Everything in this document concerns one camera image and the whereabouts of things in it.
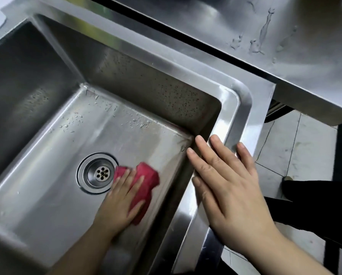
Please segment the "black table leg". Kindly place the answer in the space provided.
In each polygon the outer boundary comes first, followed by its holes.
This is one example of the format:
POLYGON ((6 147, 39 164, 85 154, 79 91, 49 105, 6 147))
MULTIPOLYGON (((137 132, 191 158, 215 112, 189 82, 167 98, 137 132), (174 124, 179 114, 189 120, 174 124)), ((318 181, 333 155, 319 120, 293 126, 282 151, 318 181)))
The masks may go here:
MULTIPOLYGON (((334 158, 334 169, 333 169, 333 180, 342 183, 342 124, 338 125, 337 129, 337 142, 336 142, 336 151, 334 158)), ((339 268, 339 258, 340 258, 340 246, 337 243, 332 241, 331 249, 333 252, 332 255, 332 272, 334 275, 338 275, 339 268)))

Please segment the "person's black trouser leg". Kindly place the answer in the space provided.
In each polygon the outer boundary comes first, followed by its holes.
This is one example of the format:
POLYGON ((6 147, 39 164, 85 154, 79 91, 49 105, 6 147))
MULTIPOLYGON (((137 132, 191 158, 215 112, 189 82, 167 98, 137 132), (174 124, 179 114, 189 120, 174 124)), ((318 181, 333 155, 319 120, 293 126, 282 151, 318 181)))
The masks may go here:
POLYGON ((275 222, 310 231, 342 249, 342 182, 283 181, 288 200, 265 197, 275 222))

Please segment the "person's right forearm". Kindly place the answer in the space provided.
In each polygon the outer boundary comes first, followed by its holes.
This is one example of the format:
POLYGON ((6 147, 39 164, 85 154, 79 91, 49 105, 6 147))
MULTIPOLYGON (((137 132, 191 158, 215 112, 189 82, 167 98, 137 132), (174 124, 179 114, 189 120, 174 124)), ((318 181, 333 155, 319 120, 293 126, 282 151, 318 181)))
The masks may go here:
POLYGON ((245 230, 228 247, 243 255, 261 275, 334 275, 273 224, 245 230))

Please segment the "person's right hand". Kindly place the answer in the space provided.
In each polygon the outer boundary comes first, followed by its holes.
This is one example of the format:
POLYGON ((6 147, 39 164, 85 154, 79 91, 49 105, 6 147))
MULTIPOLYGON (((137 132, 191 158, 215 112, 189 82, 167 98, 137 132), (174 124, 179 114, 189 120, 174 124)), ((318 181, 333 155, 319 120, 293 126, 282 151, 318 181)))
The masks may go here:
POLYGON ((228 247, 245 230, 263 230, 274 224, 259 182, 244 176, 239 155, 227 148, 217 135, 210 137, 211 148, 227 165, 226 171, 217 172, 202 156, 187 149, 187 157, 204 180, 217 202, 217 217, 210 226, 222 243, 228 247))

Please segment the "round metal drain strainer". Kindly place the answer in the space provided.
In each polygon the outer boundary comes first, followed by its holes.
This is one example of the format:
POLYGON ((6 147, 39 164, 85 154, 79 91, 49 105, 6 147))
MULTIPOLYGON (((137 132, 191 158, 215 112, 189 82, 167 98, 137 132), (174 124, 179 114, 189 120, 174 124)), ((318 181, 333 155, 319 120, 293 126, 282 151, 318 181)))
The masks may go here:
POLYGON ((108 192, 113 184, 118 161, 108 153, 93 153, 82 160, 76 172, 79 188, 85 193, 99 195, 108 192))

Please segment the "person's left hand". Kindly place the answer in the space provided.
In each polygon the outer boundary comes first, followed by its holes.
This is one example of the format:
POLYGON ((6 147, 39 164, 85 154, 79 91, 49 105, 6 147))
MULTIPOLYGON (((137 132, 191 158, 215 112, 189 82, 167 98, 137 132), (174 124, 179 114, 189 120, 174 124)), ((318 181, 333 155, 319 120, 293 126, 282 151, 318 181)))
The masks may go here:
POLYGON ((103 203, 101 204, 92 227, 101 229, 107 235, 115 236, 122 230, 124 230, 132 220, 125 220, 125 228, 120 228, 115 224, 115 218, 120 218, 120 207, 124 207, 123 213, 128 214, 128 203, 131 203, 134 195, 137 193, 138 188, 142 184, 143 178, 137 181, 135 185, 128 191, 128 187, 131 185, 134 176, 136 174, 136 169, 128 169, 125 174, 114 183, 112 190, 105 197, 103 203))

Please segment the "stainless steel table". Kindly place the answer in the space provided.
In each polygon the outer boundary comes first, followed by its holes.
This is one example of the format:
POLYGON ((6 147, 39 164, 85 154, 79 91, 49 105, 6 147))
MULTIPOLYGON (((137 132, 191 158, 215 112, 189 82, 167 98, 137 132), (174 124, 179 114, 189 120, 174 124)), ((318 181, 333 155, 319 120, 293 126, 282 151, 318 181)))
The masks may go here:
POLYGON ((276 84, 273 98, 342 124, 342 0, 93 0, 276 84))

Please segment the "person's left forearm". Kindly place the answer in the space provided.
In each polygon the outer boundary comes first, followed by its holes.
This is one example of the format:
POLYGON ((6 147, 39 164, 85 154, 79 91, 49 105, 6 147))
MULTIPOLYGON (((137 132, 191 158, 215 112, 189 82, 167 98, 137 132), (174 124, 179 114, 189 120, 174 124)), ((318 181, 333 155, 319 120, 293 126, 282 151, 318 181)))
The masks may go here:
POLYGON ((93 224, 46 275, 96 275, 119 230, 93 224))

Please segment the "stainless steel sink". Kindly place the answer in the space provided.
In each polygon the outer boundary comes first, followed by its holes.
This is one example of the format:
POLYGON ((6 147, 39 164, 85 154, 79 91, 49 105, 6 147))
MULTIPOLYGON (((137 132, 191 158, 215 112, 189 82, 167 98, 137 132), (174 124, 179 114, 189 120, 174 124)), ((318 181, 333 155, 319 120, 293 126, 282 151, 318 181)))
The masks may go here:
POLYGON ((160 178, 100 274, 214 273, 223 246, 186 150, 216 134, 254 153, 273 87, 90 0, 7 0, 2 12, 0 275, 44 275, 90 227, 110 190, 85 193, 76 172, 97 152, 160 178))

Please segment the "red cleaning cloth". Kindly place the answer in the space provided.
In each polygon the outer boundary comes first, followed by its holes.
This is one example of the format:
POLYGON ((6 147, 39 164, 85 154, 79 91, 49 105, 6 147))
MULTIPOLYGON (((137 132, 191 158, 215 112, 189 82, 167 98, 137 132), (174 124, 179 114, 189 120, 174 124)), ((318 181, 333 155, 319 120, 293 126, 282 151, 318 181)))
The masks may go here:
MULTIPOLYGON (((116 183, 128 170, 127 166, 117 166, 114 172, 114 182, 116 183)), ((131 185, 128 187, 128 191, 131 190, 133 185, 137 183, 138 180, 143 178, 141 186, 138 188, 137 193, 134 195, 131 203, 128 203, 128 210, 131 212, 138 203, 143 202, 143 206, 139 210, 138 214, 132 220, 133 225, 138 225, 143 217, 145 216, 152 199, 152 190, 159 185, 159 174, 148 164, 141 162, 136 166, 136 174, 131 185)), ((115 218, 115 224, 120 226, 120 228, 125 228, 125 220, 127 215, 123 213, 124 207, 120 207, 120 218, 115 218)))

